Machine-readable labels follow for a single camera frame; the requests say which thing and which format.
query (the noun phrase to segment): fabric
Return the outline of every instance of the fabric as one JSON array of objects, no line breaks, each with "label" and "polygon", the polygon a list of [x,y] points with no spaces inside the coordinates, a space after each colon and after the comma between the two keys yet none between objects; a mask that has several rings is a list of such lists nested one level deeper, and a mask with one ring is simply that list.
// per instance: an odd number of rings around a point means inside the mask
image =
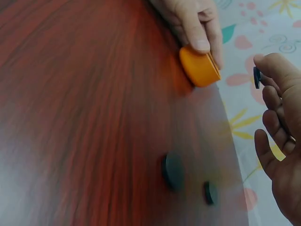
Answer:
[{"label": "fabric", "polygon": [[[301,0],[215,0],[222,25],[225,68],[218,83],[245,187],[250,226],[291,225],[281,214],[256,156],[254,132],[264,129],[262,85],[255,89],[253,56],[283,53],[300,67]],[[270,139],[274,155],[284,155]]]}]

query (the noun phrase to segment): pink flower pattern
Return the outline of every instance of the pink flower pattern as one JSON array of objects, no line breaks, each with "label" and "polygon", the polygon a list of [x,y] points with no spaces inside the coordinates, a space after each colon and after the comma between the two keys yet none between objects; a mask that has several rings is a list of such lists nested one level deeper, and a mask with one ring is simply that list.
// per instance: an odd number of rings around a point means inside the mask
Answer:
[{"label": "pink flower pattern", "polygon": [[254,55],[249,56],[245,61],[245,68],[246,68],[247,73],[233,74],[226,79],[226,82],[227,82],[228,86],[240,86],[240,85],[243,85],[246,83],[250,83],[250,90],[251,90],[252,97],[255,99],[256,102],[258,102],[261,105],[264,105],[264,101],[262,99],[263,87],[260,86],[260,89],[256,89],[255,84],[254,84],[253,57],[254,57]]}]

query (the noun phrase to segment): fingernail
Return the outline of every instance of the fingernail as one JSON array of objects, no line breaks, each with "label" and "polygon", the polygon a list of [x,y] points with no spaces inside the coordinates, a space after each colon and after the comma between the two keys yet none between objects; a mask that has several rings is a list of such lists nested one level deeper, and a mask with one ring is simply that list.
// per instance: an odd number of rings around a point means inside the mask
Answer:
[{"label": "fingernail", "polygon": [[210,50],[210,44],[208,40],[198,40],[194,43],[192,43],[193,48],[196,50],[201,50],[201,51],[209,51]]}]

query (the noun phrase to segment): wooden table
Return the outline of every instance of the wooden table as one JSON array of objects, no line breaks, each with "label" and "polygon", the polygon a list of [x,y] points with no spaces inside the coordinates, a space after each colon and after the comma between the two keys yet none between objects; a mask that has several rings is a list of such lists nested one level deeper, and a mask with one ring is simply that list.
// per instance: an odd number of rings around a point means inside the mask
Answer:
[{"label": "wooden table", "polygon": [[0,225],[246,226],[218,89],[194,89],[178,50],[143,0],[0,1]]}]

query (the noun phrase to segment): black disc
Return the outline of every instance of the black disc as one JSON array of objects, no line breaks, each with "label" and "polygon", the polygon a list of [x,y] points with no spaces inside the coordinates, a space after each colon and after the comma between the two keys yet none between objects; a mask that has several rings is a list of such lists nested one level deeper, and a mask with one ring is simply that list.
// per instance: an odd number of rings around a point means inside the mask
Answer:
[{"label": "black disc", "polygon": [[205,200],[208,205],[215,205],[218,202],[218,192],[214,184],[206,181],[204,183]]},{"label": "black disc", "polygon": [[259,84],[261,81],[261,73],[257,67],[253,68],[253,74],[254,74],[255,87],[256,87],[256,89],[259,89]]},{"label": "black disc", "polygon": [[167,154],[162,161],[162,175],[173,191],[179,191],[184,184],[184,168],[179,156]]}]

